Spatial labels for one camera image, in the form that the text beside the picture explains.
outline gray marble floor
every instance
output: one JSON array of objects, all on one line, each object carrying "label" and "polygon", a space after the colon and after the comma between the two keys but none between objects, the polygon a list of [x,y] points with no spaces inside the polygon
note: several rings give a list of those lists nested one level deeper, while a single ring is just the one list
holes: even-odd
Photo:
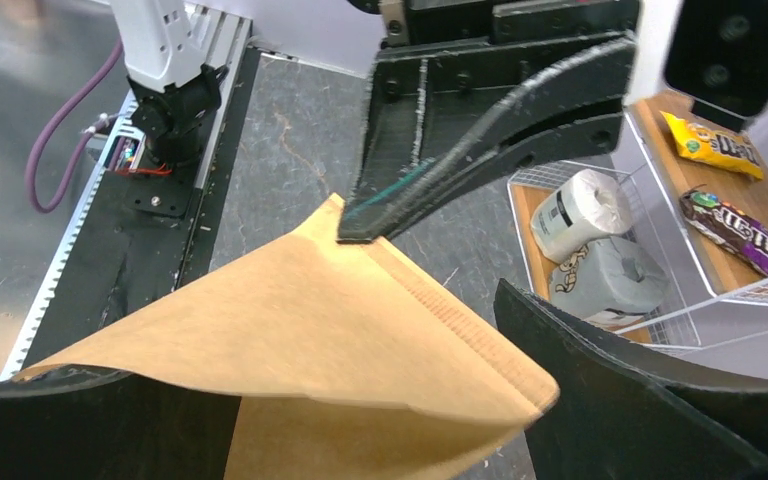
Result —
[{"label": "gray marble floor", "polygon": [[[254,85],[212,268],[289,232],[357,173],[365,80],[264,57]],[[500,277],[527,284],[504,180],[462,197],[394,241],[495,325]],[[462,479],[534,478],[520,436]]]}]

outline paper towel roll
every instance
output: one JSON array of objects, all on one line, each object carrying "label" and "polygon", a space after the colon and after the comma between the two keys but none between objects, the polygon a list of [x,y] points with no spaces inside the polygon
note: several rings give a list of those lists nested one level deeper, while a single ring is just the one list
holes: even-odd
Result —
[{"label": "paper towel roll", "polygon": [[631,224],[631,209],[619,183],[585,169],[537,207],[531,231],[543,255],[561,263],[587,242],[622,235]]}]

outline purple candy packet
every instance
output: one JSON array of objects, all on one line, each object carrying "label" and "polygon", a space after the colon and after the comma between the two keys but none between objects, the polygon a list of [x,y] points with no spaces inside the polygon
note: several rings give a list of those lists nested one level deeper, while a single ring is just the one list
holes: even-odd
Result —
[{"label": "purple candy packet", "polygon": [[703,235],[768,277],[768,230],[761,222],[695,189],[681,196],[679,206]]}]

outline wire basket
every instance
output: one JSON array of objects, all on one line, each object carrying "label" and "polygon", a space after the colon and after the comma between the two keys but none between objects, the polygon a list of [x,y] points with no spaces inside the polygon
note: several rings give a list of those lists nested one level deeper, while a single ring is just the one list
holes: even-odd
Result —
[{"label": "wire basket", "polygon": [[[522,169],[508,180],[511,208],[514,211],[517,235],[519,236],[520,246],[523,250],[522,253],[523,259],[525,260],[525,267],[528,271],[529,287],[534,291],[535,282],[545,282],[546,279],[534,278],[534,268],[529,265],[525,247],[526,242],[523,238],[523,229],[530,227],[528,224],[521,224],[524,222],[520,221],[520,214],[517,212],[518,206],[514,201],[513,187],[525,186],[554,191],[566,183],[570,177],[585,169],[595,170],[608,175],[619,183],[622,192],[628,198],[634,221],[631,230],[623,235],[623,237],[643,245],[646,251],[649,252],[649,254],[664,269],[670,279],[671,288],[665,301],[658,309],[650,312],[643,318],[643,322],[646,322],[647,325],[640,328],[646,328],[649,334],[648,336],[651,338],[651,343],[646,343],[646,345],[671,355],[681,355],[688,351],[697,350],[700,346],[700,340],[699,334],[696,331],[696,326],[693,323],[690,313],[686,312],[688,310],[687,303],[682,297],[681,290],[676,288],[676,275],[670,268],[664,252],[664,247],[661,245],[657,236],[652,218],[645,208],[640,192],[634,182],[634,178],[632,178],[629,173],[579,162],[561,161]],[[658,318],[665,316],[665,314],[672,312],[681,313],[678,315],[669,315],[668,318],[664,318],[663,322],[656,321]],[[627,327],[622,329],[621,333],[634,329],[634,327]]]}]

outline wooden tray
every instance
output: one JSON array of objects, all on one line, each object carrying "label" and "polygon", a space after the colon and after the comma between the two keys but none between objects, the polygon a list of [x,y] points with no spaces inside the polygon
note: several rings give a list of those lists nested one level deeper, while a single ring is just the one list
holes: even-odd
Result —
[{"label": "wooden tray", "polygon": [[[534,286],[534,293],[540,297],[549,300],[549,274],[557,268],[558,264],[552,262],[540,253],[540,248],[534,241],[534,234],[531,232],[531,216],[534,210],[552,194],[552,190],[527,187],[524,185],[511,185],[511,201],[514,207],[514,215],[517,216],[517,225],[520,229],[522,238],[522,248],[525,250],[526,261],[528,262],[529,273],[531,274],[531,283]],[[606,328],[606,330],[619,330],[620,328]],[[638,343],[652,343],[652,337],[648,329],[641,328],[623,334],[629,340]]]},{"label": "wooden tray", "polygon": [[[723,201],[740,208],[768,228],[768,168],[762,159],[759,160],[764,170],[764,180],[754,181],[748,175],[684,160],[678,156],[672,133],[661,115],[662,111],[718,128],[691,115],[690,105],[690,99],[681,94],[662,92],[637,102],[631,109],[653,157],[652,162],[668,187],[674,205],[677,206],[676,199],[682,193],[701,186],[701,190],[718,195]],[[763,279],[758,272],[722,250],[693,227],[688,226],[687,229],[703,273],[715,290],[713,293],[727,293]]]}]

